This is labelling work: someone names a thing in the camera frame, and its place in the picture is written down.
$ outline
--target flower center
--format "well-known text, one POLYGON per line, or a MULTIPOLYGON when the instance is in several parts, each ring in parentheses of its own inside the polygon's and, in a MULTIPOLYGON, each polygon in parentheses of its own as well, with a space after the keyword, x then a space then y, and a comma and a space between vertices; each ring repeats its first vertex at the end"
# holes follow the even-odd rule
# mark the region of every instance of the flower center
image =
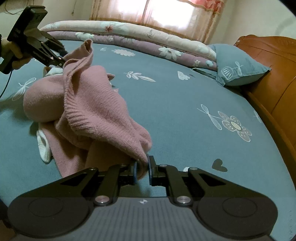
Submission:
POLYGON ((238 124, 236 124, 235 122, 231 121, 230 123, 233 125, 233 127, 234 127, 235 129, 238 129, 239 131, 242 129, 242 128, 241 128, 238 124))

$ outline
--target dark heart print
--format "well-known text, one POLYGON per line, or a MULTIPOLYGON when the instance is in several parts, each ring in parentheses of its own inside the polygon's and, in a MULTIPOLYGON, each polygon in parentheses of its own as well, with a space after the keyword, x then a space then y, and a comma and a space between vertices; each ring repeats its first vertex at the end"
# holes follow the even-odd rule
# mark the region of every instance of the dark heart print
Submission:
POLYGON ((221 159, 216 159, 212 165, 212 168, 220 172, 227 172, 227 168, 222 166, 222 164, 223 162, 221 159))

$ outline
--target headboard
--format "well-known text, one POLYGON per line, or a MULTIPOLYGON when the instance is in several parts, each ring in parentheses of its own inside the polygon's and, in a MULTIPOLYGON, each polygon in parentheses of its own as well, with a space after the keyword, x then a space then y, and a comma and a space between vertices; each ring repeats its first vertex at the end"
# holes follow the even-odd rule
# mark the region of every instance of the headboard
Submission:
POLYGON ((296 186, 296 40, 248 35, 235 46, 272 69, 242 90, 269 130, 296 186))

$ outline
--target pink sweater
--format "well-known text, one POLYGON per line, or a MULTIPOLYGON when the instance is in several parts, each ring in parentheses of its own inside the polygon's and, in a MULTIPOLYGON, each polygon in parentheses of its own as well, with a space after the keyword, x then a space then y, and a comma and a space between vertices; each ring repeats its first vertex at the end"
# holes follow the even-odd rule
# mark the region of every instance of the pink sweater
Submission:
POLYGON ((152 141, 128 114, 124 99, 112 90, 102 66, 90 66, 92 41, 65 56, 63 75, 36 81, 25 93, 26 115, 41 122, 63 177, 88 167, 138 161, 138 177, 147 170, 152 141))

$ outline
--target bed sheet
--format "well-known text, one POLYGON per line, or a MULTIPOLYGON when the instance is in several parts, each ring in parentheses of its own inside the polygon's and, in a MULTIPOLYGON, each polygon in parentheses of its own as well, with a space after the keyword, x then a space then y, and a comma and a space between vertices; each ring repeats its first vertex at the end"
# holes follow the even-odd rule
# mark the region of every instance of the bed sheet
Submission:
MULTIPOLYGON (((62 42, 68 51, 82 44, 62 42)), ((93 48, 93 65, 115 75, 111 83, 130 116, 149 131, 149 154, 157 164, 198 167, 267 195, 279 211, 272 236, 286 241, 295 235, 294 185, 268 130, 241 95, 165 59, 113 45, 93 48)), ((6 204, 60 178, 54 161, 45 165, 39 156, 38 125, 24 115, 22 97, 12 101, 27 80, 42 77, 42 69, 32 60, 14 71, 0 100, 0 198, 6 204)), ((7 78, 0 75, 1 90, 7 78)), ((146 176, 137 186, 122 188, 120 195, 165 196, 165 189, 150 187, 146 176)))

